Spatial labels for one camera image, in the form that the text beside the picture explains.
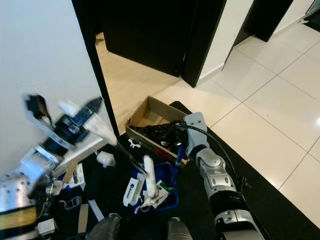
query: cable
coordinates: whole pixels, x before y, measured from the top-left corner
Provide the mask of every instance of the cable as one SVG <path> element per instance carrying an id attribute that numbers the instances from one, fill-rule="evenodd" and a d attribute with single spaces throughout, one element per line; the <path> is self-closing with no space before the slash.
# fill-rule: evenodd
<path id="1" fill-rule="evenodd" d="M 261 224 L 261 221 L 259 220 L 259 218 L 255 214 L 255 212 L 249 206 L 249 204 L 247 202 L 247 199 L 245 198 L 245 195 L 244 195 L 244 187 L 251 188 L 251 186 L 247 183 L 247 178 L 245 176 L 243 176 L 241 178 L 241 183 L 240 183 L 240 194 L 241 194 L 242 201 L 244 202 L 245 206 L 249 210 L 249 212 L 252 215 L 253 219 L 255 221 L 257 221 L 257 223 L 259 224 L 259 227 L 262 228 L 262 232 L 260 231 L 260 233 L 262 234 L 263 238 L 267 238 L 267 240 L 271 240 L 272 238 L 270 237 L 270 234 L 268 233 L 266 228 Z"/>
<path id="2" fill-rule="evenodd" d="M 211 140 L 214 141 L 214 143 L 220 148 L 220 150 L 223 152 L 223 154 L 225 155 L 225 157 L 227 158 L 228 160 L 228 163 L 229 163 L 229 167 L 231 168 L 232 172 L 233 172 L 233 175 L 235 177 L 235 181 L 236 183 L 238 184 L 238 177 L 237 177 L 237 173 L 236 173 L 236 170 L 235 170 L 235 167 L 231 161 L 231 158 L 229 156 L 229 154 L 226 152 L 226 150 L 224 149 L 224 147 L 220 144 L 220 142 L 213 136 L 211 135 L 210 133 L 208 133 L 207 131 L 204 131 L 198 127 L 195 127 L 195 126 L 190 126 L 190 125 L 186 125 L 186 124 L 176 124 L 175 125 L 177 128 L 185 128 L 185 129 L 192 129 L 192 130 L 195 130 L 195 131 L 198 131 L 204 135 L 206 135 L 207 137 L 209 137 Z"/>

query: black door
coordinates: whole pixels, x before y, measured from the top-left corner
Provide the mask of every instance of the black door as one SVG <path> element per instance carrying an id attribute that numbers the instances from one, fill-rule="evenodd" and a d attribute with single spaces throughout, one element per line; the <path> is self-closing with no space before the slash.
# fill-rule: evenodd
<path id="1" fill-rule="evenodd" d="M 197 0 L 101 1 L 107 49 L 173 76 L 182 68 Z"/>
<path id="2" fill-rule="evenodd" d="M 234 46 L 251 35 L 267 42 L 286 14 L 293 0 L 254 0 Z"/>

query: box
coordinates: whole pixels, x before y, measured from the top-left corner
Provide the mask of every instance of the box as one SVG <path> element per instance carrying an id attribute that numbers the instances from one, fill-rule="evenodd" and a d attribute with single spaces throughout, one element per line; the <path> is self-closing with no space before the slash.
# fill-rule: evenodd
<path id="1" fill-rule="evenodd" d="M 143 144 L 144 147 L 161 155 L 168 162 L 175 163 L 177 155 L 142 134 L 136 132 L 131 126 L 146 127 L 148 125 L 168 124 L 175 120 L 183 120 L 186 114 L 172 106 L 169 106 L 152 96 L 148 96 L 137 108 L 125 125 L 127 135 Z"/>

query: doorway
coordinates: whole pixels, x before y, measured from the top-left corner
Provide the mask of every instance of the doorway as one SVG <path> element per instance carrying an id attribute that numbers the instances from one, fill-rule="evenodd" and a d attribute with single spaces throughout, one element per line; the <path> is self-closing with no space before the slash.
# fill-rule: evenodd
<path id="1" fill-rule="evenodd" d="M 147 96 L 182 79 L 196 86 L 226 0 L 72 3 L 123 133 L 131 110 Z"/>

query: blue bin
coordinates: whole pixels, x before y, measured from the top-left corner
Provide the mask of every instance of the blue bin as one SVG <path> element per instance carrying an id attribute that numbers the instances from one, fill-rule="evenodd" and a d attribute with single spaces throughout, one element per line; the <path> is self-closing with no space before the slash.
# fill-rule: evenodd
<path id="1" fill-rule="evenodd" d="M 157 211 L 162 211 L 166 209 L 175 208 L 179 205 L 179 196 L 178 196 L 178 187 L 176 181 L 174 181 L 173 185 L 171 184 L 171 177 L 173 175 L 174 168 L 169 162 L 155 162 L 154 163 L 154 174 L 155 174 L 155 181 L 158 182 L 161 180 L 168 188 L 173 187 L 174 191 L 169 194 L 169 196 L 155 209 L 153 206 L 150 207 L 149 211 L 147 212 L 141 212 L 140 210 L 137 212 L 137 215 L 140 214 L 147 214 Z M 135 168 L 132 173 L 132 178 L 137 179 L 138 170 Z M 142 191 L 147 190 L 146 182 L 144 182 L 144 185 L 142 187 Z M 141 205 L 140 202 L 138 202 L 135 206 L 138 207 Z"/>

